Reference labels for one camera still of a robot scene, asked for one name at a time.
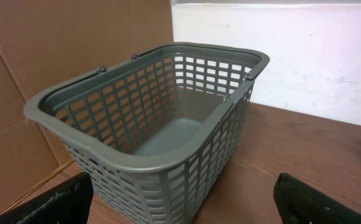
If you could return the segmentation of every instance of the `shopping basket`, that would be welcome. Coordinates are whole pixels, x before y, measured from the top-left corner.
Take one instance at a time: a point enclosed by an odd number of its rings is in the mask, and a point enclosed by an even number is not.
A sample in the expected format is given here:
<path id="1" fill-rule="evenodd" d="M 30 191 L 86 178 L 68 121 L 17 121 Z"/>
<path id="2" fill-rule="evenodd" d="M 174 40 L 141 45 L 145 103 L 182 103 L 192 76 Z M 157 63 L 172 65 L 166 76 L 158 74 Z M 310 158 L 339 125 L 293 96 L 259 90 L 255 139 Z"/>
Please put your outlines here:
<path id="1" fill-rule="evenodd" d="M 135 223 L 189 223 L 234 152 L 254 50 L 174 43 L 48 88 L 24 114 L 59 136 L 94 191 Z"/>

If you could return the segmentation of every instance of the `basket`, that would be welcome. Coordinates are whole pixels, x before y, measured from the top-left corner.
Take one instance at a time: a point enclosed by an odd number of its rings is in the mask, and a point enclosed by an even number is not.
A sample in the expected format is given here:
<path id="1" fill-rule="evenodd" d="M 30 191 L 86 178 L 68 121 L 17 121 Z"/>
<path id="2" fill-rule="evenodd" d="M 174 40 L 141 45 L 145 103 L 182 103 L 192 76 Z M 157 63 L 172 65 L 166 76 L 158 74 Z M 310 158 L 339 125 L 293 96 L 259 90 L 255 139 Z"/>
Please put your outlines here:
<path id="1" fill-rule="evenodd" d="M 135 223 L 190 223 L 234 152 L 268 56 L 174 43 L 48 88 L 24 114 Z"/>

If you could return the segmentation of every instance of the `gray plastic basket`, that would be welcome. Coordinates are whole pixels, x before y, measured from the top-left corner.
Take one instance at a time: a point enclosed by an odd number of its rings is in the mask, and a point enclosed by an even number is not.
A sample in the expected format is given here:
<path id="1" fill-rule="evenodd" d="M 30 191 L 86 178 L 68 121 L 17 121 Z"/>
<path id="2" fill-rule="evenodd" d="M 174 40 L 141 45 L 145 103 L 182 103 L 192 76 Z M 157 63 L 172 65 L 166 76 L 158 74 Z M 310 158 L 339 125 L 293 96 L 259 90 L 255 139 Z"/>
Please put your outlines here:
<path id="1" fill-rule="evenodd" d="M 174 43 L 48 88 L 24 114 L 135 223 L 190 223 L 234 152 L 269 57 Z"/>

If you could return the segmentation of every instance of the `empty basket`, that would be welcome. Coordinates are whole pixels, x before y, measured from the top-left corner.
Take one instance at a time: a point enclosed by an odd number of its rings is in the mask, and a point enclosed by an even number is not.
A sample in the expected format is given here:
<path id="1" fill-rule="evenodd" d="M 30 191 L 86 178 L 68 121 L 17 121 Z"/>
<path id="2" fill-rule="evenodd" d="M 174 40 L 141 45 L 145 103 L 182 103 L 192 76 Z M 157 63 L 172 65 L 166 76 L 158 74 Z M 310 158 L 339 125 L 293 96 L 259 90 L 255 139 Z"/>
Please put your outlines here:
<path id="1" fill-rule="evenodd" d="M 58 84 L 25 115 L 135 223 L 190 223 L 240 138 L 263 53 L 175 43 Z"/>

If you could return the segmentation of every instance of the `black object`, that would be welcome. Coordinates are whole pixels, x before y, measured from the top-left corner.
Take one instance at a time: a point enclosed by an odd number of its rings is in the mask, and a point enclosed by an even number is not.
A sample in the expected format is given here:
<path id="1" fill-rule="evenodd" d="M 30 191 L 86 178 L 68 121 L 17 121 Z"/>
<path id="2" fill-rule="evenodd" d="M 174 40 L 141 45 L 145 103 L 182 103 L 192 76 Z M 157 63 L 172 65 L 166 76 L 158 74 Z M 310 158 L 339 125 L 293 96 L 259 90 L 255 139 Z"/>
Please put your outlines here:
<path id="1" fill-rule="evenodd" d="M 282 173 L 273 191 L 284 224 L 361 224 L 361 214 Z"/>
<path id="2" fill-rule="evenodd" d="M 86 224 L 92 197 L 90 175 L 82 172 L 29 202 L 0 215 L 0 224 Z"/>

